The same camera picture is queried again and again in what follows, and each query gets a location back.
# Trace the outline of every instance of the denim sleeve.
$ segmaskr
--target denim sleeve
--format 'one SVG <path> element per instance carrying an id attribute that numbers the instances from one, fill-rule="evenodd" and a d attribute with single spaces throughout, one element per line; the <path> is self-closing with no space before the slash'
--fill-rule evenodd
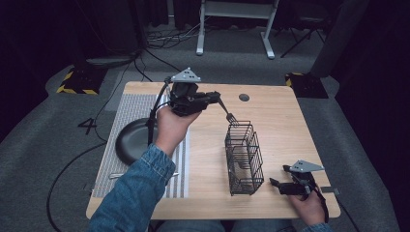
<path id="1" fill-rule="evenodd" d="M 333 230 L 328 223 L 320 223 L 306 227 L 301 232 L 333 232 Z"/>
<path id="2" fill-rule="evenodd" d="M 151 144 L 103 199 L 88 231 L 145 231 L 174 171 L 172 160 Z"/>

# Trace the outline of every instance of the black wire basket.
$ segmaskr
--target black wire basket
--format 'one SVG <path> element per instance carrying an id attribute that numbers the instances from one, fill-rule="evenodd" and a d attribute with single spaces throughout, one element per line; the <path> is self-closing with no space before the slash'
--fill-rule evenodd
<path id="1" fill-rule="evenodd" d="M 250 121 L 229 125 L 225 137 L 229 189 L 234 194 L 254 194 L 264 182 L 262 156 Z"/>

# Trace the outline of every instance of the white metal stand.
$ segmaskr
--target white metal stand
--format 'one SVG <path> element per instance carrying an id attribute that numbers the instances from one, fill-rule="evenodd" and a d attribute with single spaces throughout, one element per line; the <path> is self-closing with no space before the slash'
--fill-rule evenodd
<path id="1" fill-rule="evenodd" d="M 275 19 L 275 14 L 278 8 L 278 0 L 272 4 L 250 4 L 250 3 L 231 3 L 231 2 L 213 2 L 202 0 L 200 28 L 198 36 L 198 44 L 196 54 L 204 53 L 205 41 L 205 15 L 209 16 L 229 16 L 229 17 L 247 17 L 247 18 L 262 18 L 268 19 L 266 31 L 261 32 L 262 42 L 265 46 L 266 53 L 269 59 L 275 58 L 275 53 L 272 50 L 269 42 L 269 34 L 271 32 L 272 23 Z"/>

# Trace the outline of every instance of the person's left hand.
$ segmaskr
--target person's left hand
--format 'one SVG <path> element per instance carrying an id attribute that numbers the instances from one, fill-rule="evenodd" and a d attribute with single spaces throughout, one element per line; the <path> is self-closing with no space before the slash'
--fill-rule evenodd
<path id="1" fill-rule="evenodd" d="M 157 147 L 171 157 L 175 148 L 187 134 L 188 127 L 200 113 L 180 117 L 174 114 L 169 106 L 158 110 L 158 137 L 155 142 Z"/>
<path id="2" fill-rule="evenodd" d="M 311 226 L 325 222 L 325 211 L 315 191 L 311 192 L 304 201 L 295 195 L 289 195 L 288 198 L 306 225 Z"/>

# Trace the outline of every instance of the wire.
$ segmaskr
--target wire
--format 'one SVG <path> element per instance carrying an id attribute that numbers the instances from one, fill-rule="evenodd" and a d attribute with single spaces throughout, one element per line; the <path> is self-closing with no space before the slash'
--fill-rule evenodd
<path id="1" fill-rule="evenodd" d="M 159 58 L 158 56 L 156 56 L 156 55 L 154 55 L 153 53 L 151 53 L 151 51 L 149 51 L 147 48 L 144 48 L 144 50 L 146 50 L 150 55 L 152 55 L 152 56 L 153 56 L 154 58 L 156 58 L 157 60 L 159 60 L 159 61 L 165 63 L 166 65 L 168 65 L 168 66 L 174 68 L 176 71 L 178 71 L 178 72 L 181 71 L 180 69 L 178 69 L 178 68 L 176 68 L 175 66 L 169 64 L 169 63 L 166 62 L 166 61 L 163 61 L 161 58 Z"/>
<path id="2" fill-rule="evenodd" d="M 159 103 L 162 98 L 163 91 L 165 91 L 169 83 L 170 83 L 170 77 L 165 79 L 164 84 L 160 90 L 160 93 L 157 96 L 157 100 L 154 104 L 154 107 L 151 109 L 150 117 L 148 118 L 148 121 L 145 124 L 148 128 L 148 144 L 151 144 L 153 142 L 155 116 L 157 114 L 157 109 L 159 108 Z"/>
<path id="3" fill-rule="evenodd" d="M 78 158 L 84 156 L 85 154 L 87 154 L 87 153 L 93 151 L 94 149 L 97 149 L 97 148 L 99 148 L 99 147 L 101 147 L 101 146 L 103 146 L 103 145 L 105 145 L 105 144 L 106 144 L 106 142 L 101 143 L 101 144 L 99 144 L 99 145 L 96 145 L 96 146 L 94 146 L 94 147 L 92 147 L 92 148 L 89 148 L 89 149 L 85 150 L 84 152 L 82 152 L 82 153 L 79 154 L 78 156 L 76 156 L 74 159 L 72 159 L 69 163 L 66 164 L 66 166 L 63 168 L 63 170 L 61 170 L 60 173 L 58 173 L 57 177 L 54 179 L 54 181 L 53 181 L 53 183 L 52 183 L 52 185 L 51 185 L 51 188 L 50 188 L 50 190 L 49 190 L 49 192 L 48 192 L 48 196 L 47 196 L 47 201 L 46 201 L 45 207 L 46 207 L 46 210 L 47 210 L 48 221 L 50 222 L 51 226 L 54 228 L 55 231 L 58 231 L 58 232 L 61 231 L 61 230 L 58 228 L 58 226 L 55 224 L 54 220 L 52 219 L 51 211 L 50 211 L 50 199 L 51 199 L 51 194 L 52 194 L 52 191 L 53 191 L 53 189 L 54 189 L 55 184 L 57 183 L 57 181 L 58 181 L 58 179 L 60 178 L 60 176 L 67 170 L 67 168 L 68 168 L 74 161 L 76 161 Z"/>
<path id="4" fill-rule="evenodd" d="M 151 224 L 151 222 L 148 224 L 148 232 L 155 232 L 154 226 Z"/>
<path id="5" fill-rule="evenodd" d="M 134 65 L 135 68 L 138 70 L 138 72 L 142 74 L 142 80 L 144 80 L 144 77 L 145 77 L 145 78 L 147 78 L 149 81 L 153 82 L 153 80 L 152 80 L 150 77 L 148 77 L 144 72 L 142 72 L 142 71 L 138 68 L 138 66 L 136 65 L 135 60 L 133 60 L 133 65 Z"/>
<path id="6" fill-rule="evenodd" d="M 152 48 L 152 49 L 162 49 L 162 48 L 171 48 L 174 47 L 178 44 L 180 44 L 181 42 L 187 41 L 192 37 L 196 37 L 199 35 L 199 33 L 196 34 L 196 32 L 199 30 L 199 26 L 200 23 L 196 24 L 195 26 L 193 26 L 190 30 L 187 30 L 185 32 L 180 32 L 174 35 L 169 36 L 174 30 L 171 30 L 166 36 L 162 35 L 163 31 L 156 31 L 156 32 L 152 32 L 154 34 L 159 33 L 160 35 L 158 37 L 154 37 L 151 39 L 148 39 L 148 42 L 158 42 L 158 41 L 162 41 L 162 44 L 152 44 L 149 43 L 148 47 Z"/>
<path id="7" fill-rule="evenodd" d="M 145 69 L 147 69 L 147 66 L 144 63 L 144 60 L 142 59 L 142 54 L 139 56 L 139 59 L 141 59 L 141 63 L 144 65 L 144 69 L 142 70 L 142 73 L 145 74 Z"/>
<path id="8" fill-rule="evenodd" d="M 343 209 L 344 213 L 347 214 L 347 216 L 349 217 L 350 221 L 352 222 L 353 226 L 355 227 L 356 231 L 360 232 L 360 229 L 358 227 L 358 225 L 355 223 L 355 221 L 353 220 L 353 218 L 350 216 L 350 214 L 347 212 L 346 208 L 344 208 L 343 204 L 341 204 L 341 202 L 339 201 L 339 199 L 335 196 L 336 201 L 338 203 L 338 205 L 341 207 L 341 209 Z"/>
<path id="9" fill-rule="evenodd" d="M 158 110 L 159 108 L 161 108 L 163 105 L 166 105 L 166 104 L 169 104 L 169 103 L 171 103 L 171 101 L 167 101 L 167 102 L 164 102 L 164 103 L 158 105 L 158 106 L 157 106 L 157 110 Z"/>
<path id="10" fill-rule="evenodd" d="M 118 86 L 120 86 L 121 82 L 123 81 L 124 74 L 126 73 L 127 69 L 130 67 L 130 64 L 131 64 L 131 63 L 132 63 L 132 61 L 127 64 L 126 68 L 124 69 L 123 73 L 121 74 L 121 79 L 120 79 L 120 81 L 118 81 L 117 86 L 115 86 L 114 91 L 112 91 L 111 96 L 108 98 L 108 100 L 106 101 L 106 103 L 105 103 L 105 104 L 102 106 L 102 108 L 100 109 L 99 113 L 96 115 L 96 119 L 94 120 L 94 122 L 95 122 L 96 124 L 97 124 L 97 119 L 99 118 L 100 113 L 103 111 L 103 109 L 105 108 L 105 106 L 109 103 L 109 101 L 111 101 L 112 97 L 113 97 L 114 94 L 115 94 L 115 91 L 118 89 Z M 97 137 L 98 137 L 100 140 L 106 142 L 106 139 L 100 137 L 99 133 L 97 132 L 97 127 L 94 127 L 94 131 L 96 132 L 96 135 L 97 135 Z"/>
<path id="11" fill-rule="evenodd" d="M 329 222 L 329 209 L 326 205 L 326 198 L 322 195 L 322 192 L 319 191 L 319 186 L 316 185 L 316 188 L 313 189 L 317 196 L 320 198 L 320 203 L 322 204 L 323 211 L 325 212 L 325 222 Z"/>

